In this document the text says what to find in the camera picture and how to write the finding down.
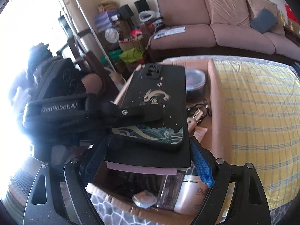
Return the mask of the black notebook with phone case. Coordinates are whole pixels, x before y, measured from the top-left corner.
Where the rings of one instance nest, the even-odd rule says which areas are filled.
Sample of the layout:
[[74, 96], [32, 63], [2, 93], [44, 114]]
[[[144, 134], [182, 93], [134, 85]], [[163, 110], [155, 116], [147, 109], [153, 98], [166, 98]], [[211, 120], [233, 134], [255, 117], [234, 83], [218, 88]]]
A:
[[122, 108], [157, 105], [164, 115], [157, 121], [112, 128], [105, 156], [107, 168], [174, 175], [190, 167], [184, 67], [147, 64], [135, 71], [119, 105]]

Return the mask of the small clear plastic box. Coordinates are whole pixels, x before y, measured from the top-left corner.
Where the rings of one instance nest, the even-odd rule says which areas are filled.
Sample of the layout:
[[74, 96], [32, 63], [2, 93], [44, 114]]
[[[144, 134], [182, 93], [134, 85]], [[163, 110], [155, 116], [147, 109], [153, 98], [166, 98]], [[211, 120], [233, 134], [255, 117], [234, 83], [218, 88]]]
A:
[[134, 204], [140, 208], [147, 209], [157, 203], [157, 197], [147, 190], [132, 196]]

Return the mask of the pink brown sofa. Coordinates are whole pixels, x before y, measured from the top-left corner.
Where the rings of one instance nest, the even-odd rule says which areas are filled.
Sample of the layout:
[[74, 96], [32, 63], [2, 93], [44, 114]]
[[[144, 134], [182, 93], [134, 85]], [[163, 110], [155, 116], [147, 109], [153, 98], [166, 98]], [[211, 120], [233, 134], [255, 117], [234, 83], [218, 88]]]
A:
[[[278, 6], [269, 0], [157, 0], [162, 29], [186, 27], [181, 34], [148, 38], [154, 60], [184, 55], [240, 55], [299, 62], [299, 43], [287, 38]], [[269, 9], [277, 23], [261, 34], [250, 22]]]

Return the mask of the round clear lidded container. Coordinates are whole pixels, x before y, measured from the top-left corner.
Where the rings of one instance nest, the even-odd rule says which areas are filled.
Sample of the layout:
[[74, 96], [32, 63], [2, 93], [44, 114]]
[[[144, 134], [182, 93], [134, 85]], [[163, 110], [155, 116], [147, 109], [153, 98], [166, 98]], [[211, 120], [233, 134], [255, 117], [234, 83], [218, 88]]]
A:
[[206, 75], [199, 69], [186, 70], [186, 102], [197, 103], [206, 94]]

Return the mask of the yellow plaid cloth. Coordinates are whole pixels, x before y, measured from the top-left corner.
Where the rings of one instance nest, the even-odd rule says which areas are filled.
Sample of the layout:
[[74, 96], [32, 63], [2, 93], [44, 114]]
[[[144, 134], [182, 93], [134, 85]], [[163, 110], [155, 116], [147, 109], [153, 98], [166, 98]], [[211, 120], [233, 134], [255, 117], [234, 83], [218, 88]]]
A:
[[254, 165], [270, 209], [299, 191], [299, 78], [283, 64], [215, 61], [231, 120], [231, 162]]

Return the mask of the cluttered wooden shelf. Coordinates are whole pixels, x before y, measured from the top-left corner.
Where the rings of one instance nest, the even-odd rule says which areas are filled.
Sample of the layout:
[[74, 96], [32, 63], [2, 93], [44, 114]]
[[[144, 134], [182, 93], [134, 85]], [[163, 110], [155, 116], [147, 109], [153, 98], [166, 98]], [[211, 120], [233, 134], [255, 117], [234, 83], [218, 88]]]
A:
[[98, 40], [104, 49], [101, 63], [115, 71], [118, 63], [127, 66], [144, 62], [146, 45], [141, 26], [156, 18], [146, 0], [134, 3], [139, 13], [140, 23], [135, 24], [134, 11], [128, 4], [119, 5], [115, 1], [103, 1], [98, 5], [98, 14], [94, 17]]

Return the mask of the grey blue cushion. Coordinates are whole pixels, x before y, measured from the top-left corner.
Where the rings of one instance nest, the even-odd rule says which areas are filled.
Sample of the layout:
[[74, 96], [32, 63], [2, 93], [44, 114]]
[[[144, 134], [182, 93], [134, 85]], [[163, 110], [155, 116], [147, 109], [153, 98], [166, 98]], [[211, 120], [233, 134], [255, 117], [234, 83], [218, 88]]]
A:
[[250, 22], [250, 27], [261, 34], [268, 32], [277, 23], [276, 17], [269, 9], [262, 9]]

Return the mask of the papers on sofa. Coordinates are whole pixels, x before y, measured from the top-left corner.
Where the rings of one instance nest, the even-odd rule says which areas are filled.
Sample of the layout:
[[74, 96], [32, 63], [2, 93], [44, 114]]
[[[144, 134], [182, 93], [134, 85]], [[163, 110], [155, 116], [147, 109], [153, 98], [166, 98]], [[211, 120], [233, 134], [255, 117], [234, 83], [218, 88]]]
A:
[[160, 31], [158, 31], [157, 33], [155, 33], [154, 35], [154, 39], [159, 39], [159, 38], [163, 38], [166, 36], [172, 36], [175, 34], [181, 34], [184, 33], [186, 31], [186, 27], [177, 27], [177, 28], [171, 28], [171, 29], [162, 29]]

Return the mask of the white bottle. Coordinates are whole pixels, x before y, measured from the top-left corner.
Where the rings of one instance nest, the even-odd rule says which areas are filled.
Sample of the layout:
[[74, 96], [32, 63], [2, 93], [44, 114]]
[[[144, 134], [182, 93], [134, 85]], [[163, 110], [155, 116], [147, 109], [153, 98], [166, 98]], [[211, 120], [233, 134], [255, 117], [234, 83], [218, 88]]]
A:
[[201, 208], [209, 187], [199, 176], [185, 175], [174, 206], [174, 212], [184, 215], [196, 215]]

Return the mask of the red box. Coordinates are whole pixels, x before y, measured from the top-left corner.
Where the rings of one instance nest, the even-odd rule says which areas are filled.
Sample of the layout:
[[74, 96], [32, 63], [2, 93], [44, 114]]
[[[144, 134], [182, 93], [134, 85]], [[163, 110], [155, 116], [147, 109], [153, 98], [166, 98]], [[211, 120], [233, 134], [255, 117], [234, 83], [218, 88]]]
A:
[[295, 14], [293, 13], [292, 9], [290, 8], [290, 6], [286, 4], [285, 9], [286, 9], [288, 21], [299, 23], [299, 21], [297, 20]]

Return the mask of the clear rectangular case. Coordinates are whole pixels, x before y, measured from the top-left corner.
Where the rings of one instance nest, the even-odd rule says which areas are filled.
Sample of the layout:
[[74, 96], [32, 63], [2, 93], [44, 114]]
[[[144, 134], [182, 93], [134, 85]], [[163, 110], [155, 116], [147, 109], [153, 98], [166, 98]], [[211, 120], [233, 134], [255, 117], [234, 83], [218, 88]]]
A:
[[173, 210], [177, 202], [184, 179], [184, 172], [178, 171], [176, 175], [165, 175], [157, 196], [156, 207]]

